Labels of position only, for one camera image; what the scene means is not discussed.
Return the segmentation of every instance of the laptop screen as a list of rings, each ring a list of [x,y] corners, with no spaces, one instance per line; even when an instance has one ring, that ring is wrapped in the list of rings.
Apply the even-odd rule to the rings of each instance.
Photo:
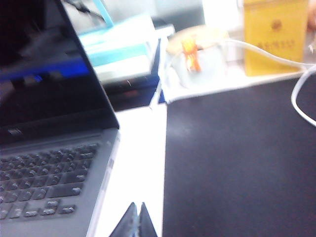
[[[95,119],[87,128],[118,127],[60,1],[1,0],[0,144]]]

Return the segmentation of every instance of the yellow box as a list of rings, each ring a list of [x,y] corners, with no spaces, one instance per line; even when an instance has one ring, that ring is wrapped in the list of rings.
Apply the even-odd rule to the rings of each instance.
[[[274,55],[303,60],[308,0],[244,0],[245,41]],[[245,51],[248,76],[298,71],[258,53]]]

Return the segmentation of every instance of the black mouse pad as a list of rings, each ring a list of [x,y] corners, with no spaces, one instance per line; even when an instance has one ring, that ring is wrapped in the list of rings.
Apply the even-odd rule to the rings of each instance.
[[[316,127],[285,80],[168,105],[164,237],[316,237]],[[299,106],[316,118],[316,80]]]

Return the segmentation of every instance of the laptop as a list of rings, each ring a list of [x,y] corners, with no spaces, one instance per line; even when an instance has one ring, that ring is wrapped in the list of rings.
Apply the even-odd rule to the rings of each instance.
[[[2,0],[0,16],[0,236],[93,236],[114,111],[60,0]]]

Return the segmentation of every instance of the white desk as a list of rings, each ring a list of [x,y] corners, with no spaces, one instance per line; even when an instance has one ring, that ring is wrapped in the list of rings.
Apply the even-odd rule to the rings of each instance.
[[[166,105],[117,113],[120,143],[95,237],[108,237],[131,202],[145,202],[162,234]]]

